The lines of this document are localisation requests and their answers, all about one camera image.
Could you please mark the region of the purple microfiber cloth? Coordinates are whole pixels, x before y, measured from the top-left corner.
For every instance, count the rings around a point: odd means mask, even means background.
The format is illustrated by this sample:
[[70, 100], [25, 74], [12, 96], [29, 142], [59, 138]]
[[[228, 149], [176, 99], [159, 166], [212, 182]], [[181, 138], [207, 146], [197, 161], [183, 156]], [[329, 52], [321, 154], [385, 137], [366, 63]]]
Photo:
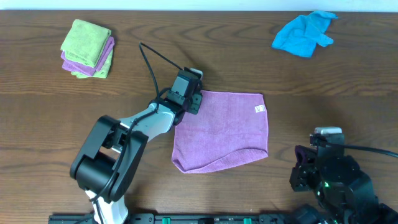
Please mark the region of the purple microfiber cloth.
[[203, 91], [197, 114], [175, 127], [172, 162], [184, 174], [245, 165], [269, 155], [268, 115], [260, 93]]

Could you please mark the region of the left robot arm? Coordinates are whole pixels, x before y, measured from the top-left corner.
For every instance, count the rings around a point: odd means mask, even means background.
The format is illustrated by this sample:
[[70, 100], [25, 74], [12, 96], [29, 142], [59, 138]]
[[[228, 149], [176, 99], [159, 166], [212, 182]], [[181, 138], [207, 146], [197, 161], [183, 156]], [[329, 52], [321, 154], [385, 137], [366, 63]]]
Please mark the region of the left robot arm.
[[179, 70], [174, 84], [148, 107], [128, 118], [100, 117], [70, 168], [94, 208], [92, 223], [125, 223], [129, 212], [124, 194], [149, 141], [178, 125], [185, 113], [197, 114], [202, 100], [203, 72]]

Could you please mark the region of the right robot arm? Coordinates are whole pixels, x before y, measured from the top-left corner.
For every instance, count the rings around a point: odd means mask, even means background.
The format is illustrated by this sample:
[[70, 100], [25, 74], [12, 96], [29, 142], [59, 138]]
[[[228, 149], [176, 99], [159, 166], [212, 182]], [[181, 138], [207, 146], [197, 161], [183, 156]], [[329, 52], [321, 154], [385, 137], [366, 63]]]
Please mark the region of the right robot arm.
[[397, 223], [397, 212], [374, 193], [371, 178], [345, 149], [375, 152], [397, 157], [391, 151], [345, 144], [345, 135], [314, 133], [311, 147], [297, 145], [297, 162], [290, 184], [295, 192], [312, 191], [329, 217], [311, 223]]

